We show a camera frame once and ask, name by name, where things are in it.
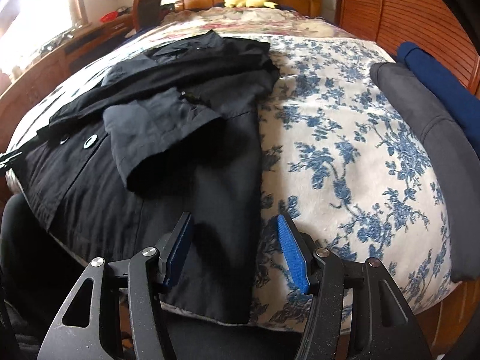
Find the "black double-breasted coat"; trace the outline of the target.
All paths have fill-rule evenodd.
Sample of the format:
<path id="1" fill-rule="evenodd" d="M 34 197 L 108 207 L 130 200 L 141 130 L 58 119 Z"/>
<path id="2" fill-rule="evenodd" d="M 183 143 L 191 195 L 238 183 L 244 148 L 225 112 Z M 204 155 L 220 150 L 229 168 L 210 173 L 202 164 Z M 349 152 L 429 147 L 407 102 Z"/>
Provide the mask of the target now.
<path id="1" fill-rule="evenodd" d="M 165 302 L 246 323 L 261 225 L 257 103 L 279 77 L 269 50 L 208 32 L 113 66 L 10 163 L 40 225 L 80 258 L 116 261 L 189 212 L 193 244 Z"/>

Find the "folded grey garment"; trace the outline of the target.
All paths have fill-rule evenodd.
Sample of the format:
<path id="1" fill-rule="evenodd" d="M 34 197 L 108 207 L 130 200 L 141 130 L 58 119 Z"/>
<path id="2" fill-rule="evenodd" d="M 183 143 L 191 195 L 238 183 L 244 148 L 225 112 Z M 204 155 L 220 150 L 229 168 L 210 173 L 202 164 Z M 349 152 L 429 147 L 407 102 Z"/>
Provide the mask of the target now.
<path id="1" fill-rule="evenodd" d="M 451 280 L 479 278 L 479 157 L 437 97 L 400 63 L 375 63 L 374 84 L 424 146 L 444 196 Z"/>

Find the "folded navy blue garment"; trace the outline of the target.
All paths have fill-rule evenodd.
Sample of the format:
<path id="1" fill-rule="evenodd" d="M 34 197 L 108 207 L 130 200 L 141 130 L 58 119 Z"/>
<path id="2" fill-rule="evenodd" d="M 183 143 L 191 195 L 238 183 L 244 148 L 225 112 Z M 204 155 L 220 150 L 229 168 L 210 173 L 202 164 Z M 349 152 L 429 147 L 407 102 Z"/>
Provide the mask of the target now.
<path id="1" fill-rule="evenodd" d="M 397 48 L 397 60 L 442 102 L 465 133 L 469 143 L 479 153 L 479 100 L 436 58 L 413 42 L 400 44 Z"/>

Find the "long wooden desk cabinet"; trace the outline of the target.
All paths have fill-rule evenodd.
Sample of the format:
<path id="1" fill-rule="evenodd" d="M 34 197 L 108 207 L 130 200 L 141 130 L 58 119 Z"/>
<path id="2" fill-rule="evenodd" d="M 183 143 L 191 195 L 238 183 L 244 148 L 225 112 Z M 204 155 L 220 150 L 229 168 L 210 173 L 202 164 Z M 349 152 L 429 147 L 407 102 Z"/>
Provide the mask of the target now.
<path id="1" fill-rule="evenodd" d="M 18 122 L 38 102 L 72 74 L 103 57 L 125 40 L 133 17 L 122 15 L 90 26 L 33 64 L 1 95 L 1 151 L 5 151 Z"/>

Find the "red bowl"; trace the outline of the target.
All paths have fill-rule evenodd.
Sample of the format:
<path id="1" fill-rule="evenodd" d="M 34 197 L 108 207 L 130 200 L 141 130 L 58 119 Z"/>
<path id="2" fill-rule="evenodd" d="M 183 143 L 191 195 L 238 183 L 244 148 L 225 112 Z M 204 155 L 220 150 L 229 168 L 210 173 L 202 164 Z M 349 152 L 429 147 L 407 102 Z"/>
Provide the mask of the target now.
<path id="1" fill-rule="evenodd" d="M 119 13 L 117 10 L 110 11 L 100 18 L 100 21 L 105 24 L 115 20 L 118 17 Z"/>

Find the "wooden louvred wardrobe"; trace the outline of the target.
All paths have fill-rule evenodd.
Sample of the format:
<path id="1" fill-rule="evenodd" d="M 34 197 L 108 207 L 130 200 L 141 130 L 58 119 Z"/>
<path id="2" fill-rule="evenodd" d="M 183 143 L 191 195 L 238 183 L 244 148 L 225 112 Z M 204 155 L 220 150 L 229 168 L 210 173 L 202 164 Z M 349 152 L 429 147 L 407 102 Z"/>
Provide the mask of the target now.
<path id="1" fill-rule="evenodd" d="M 411 41 L 479 96 L 479 53 L 442 0 L 337 0 L 336 23 L 389 54 Z"/>

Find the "pink floral quilt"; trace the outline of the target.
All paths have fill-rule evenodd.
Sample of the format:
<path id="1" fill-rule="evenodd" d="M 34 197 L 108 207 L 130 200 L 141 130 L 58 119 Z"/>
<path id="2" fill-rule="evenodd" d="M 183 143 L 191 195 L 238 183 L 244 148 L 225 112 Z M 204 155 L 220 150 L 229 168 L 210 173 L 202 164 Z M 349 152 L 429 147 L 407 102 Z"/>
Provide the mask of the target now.
<path id="1" fill-rule="evenodd" d="M 155 46 L 210 30 L 219 34 L 267 34 L 301 38 L 354 37 L 323 18 L 308 18 L 295 10 L 212 7 L 208 10 L 169 13 L 160 24 L 152 28 L 132 30 L 126 41 L 141 40 Z"/>

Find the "window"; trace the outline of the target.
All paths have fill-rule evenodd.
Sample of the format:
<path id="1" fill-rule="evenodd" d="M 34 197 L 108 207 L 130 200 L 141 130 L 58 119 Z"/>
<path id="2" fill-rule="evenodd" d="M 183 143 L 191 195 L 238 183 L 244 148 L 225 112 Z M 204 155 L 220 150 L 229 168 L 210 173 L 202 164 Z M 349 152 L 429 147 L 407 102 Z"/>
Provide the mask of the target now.
<path id="1" fill-rule="evenodd" d="M 26 69 L 54 38 L 87 22 L 84 0 L 1 0 L 1 72 Z"/>

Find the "wooden chair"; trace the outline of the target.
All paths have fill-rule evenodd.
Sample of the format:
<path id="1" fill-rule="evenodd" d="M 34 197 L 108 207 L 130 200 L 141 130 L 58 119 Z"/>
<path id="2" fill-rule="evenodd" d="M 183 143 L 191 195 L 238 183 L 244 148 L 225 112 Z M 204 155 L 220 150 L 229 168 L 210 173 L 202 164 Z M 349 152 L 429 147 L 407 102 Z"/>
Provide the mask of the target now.
<path id="1" fill-rule="evenodd" d="M 137 32 L 160 23 L 162 0 L 133 0 L 133 25 Z"/>

